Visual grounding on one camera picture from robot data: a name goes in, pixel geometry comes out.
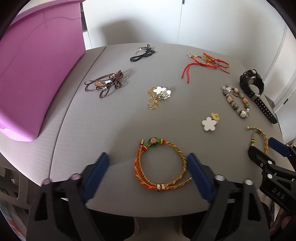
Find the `white bead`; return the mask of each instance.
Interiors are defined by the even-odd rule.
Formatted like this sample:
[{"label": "white bead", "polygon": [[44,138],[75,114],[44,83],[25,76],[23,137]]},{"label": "white bead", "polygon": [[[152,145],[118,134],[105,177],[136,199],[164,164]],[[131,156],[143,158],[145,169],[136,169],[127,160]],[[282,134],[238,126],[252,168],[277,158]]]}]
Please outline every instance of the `white bead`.
[{"label": "white bead", "polygon": [[245,118],[247,116],[247,113],[243,110],[241,113],[240,113],[240,117],[241,118]]}]

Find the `watch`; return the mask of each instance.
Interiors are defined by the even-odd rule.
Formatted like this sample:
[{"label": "watch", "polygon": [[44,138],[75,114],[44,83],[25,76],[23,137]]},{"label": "watch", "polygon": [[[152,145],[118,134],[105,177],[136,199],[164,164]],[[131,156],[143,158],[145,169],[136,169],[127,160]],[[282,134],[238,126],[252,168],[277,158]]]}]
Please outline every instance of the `watch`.
[{"label": "watch", "polygon": [[[266,118],[273,124],[276,124],[278,121],[264,102],[260,99],[264,91],[264,83],[255,69],[250,69],[245,71],[239,78],[239,85],[243,92],[253,101],[261,110],[261,112],[266,116]],[[259,89],[259,94],[255,94],[250,85],[254,85]]]}]

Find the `silver screw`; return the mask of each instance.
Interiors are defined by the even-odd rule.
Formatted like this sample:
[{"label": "silver screw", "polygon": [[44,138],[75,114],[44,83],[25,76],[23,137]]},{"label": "silver screw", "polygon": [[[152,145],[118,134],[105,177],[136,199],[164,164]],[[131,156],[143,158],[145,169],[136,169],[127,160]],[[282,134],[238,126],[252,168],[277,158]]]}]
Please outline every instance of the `silver screw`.
[{"label": "silver screw", "polygon": [[47,185],[47,184],[50,184],[52,181],[49,179],[49,178],[47,178],[47,179],[44,179],[43,180],[43,182],[42,182],[42,184],[43,185]]},{"label": "silver screw", "polygon": [[81,178],[81,175],[78,174],[78,173],[75,173],[75,174],[73,174],[73,175],[71,176],[71,180],[78,180],[78,179],[80,179],[80,178]]},{"label": "silver screw", "polygon": [[217,181],[221,181],[221,182],[225,181],[225,177],[222,176],[222,175],[216,175],[216,176],[215,176],[215,179],[216,179]]},{"label": "silver screw", "polygon": [[249,179],[245,180],[244,182],[245,182],[245,184],[247,184],[249,186],[253,185],[253,182],[251,180],[249,180]]}]

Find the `purple storage box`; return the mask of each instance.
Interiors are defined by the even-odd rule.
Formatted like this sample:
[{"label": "purple storage box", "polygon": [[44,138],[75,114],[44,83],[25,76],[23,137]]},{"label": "purple storage box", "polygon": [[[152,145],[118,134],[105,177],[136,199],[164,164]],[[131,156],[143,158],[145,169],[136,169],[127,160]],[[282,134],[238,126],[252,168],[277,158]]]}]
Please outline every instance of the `purple storage box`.
[{"label": "purple storage box", "polygon": [[60,85],[85,53],[80,1],[56,0],[20,13],[0,41],[0,132],[37,138]]}]

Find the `brown leather cord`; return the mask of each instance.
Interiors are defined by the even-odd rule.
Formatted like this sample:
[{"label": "brown leather cord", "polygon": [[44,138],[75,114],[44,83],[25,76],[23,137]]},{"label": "brown leather cord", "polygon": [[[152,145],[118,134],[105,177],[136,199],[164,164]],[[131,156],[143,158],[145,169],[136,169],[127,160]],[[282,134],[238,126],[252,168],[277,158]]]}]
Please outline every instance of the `brown leather cord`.
[{"label": "brown leather cord", "polygon": [[[100,78],[97,78],[95,80],[92,80],[92,81],[86,81],[84,84],[86,85],[85,87],[85,91],[87,92],[94,92],[94,91],[100,91],[100,98],[103,99],[107,96],[107,94],[109,93],[111,87],[114,85],[115,89],[119,89],[121,86],[122,86],[122,83],[120,82],[121,78],[123,77],[123,73],[120,71],[118,71],[116,74],[107,74],[107,75],[104,75]],[[96,89],[94,90],[90,90],[88,89],[88,87],[91,85],[91,84],[94,84],[96,82],[100,82],[103,86],[96,86]]]}]

